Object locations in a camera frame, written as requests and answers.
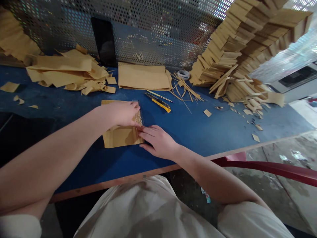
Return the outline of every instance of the concrete floor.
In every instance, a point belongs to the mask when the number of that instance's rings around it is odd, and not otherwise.
[[[316,155],[317,132],[312,132],[247,151],[247,160],[285,163],[317,170]],[[262,171],[233,167],[226,169],[253,189],[283,223],[316,236],[316,187]],[[208,204],[200,186],[184,170],[172,171],[169,176],[178,198],[217,227],[221,205],[215,201]],[[42,237],[62,237],[53,205],[48,206],[41,224]]]

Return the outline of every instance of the left hand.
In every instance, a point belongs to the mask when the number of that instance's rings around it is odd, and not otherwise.
[[[110,104],[97,107],[101,118],[105,122],[110,123],[111,127],[118,126],[134,126],[140,125],[133,121],[134,115],[140,110],[138,102],[112,102]]]

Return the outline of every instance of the perforated metal panel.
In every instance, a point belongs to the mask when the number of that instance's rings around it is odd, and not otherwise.
[[[308,33],[250,74],[273,83],[317,60],[317,0],[290,0],[284,8],[314,12]]]
[[[91,17],[111,20],[118,60],[191,67],[233,0],[12,0],[5,3],[46,53],[76,43],[97,55]]]

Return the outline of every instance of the right hand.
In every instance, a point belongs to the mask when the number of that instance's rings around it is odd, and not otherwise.
[[[153,146],[141,144],[140,147],[144,148],[156,157],[174,161],[181,145],[176,143],[161,127],[157,125],[149,127],[142,126],[138,128],[138,130],[140,131],[139,136],[151,143]]]

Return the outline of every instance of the forearm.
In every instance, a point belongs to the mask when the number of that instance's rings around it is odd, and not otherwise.
[[[268,208],[254,191],[225,169],[183,146],[178,151],[174,161],[214,200],[223,204],[251,201]]]
[[[0,214],[51,197],[101,135],[99,120],[94,109],[1,168]]]

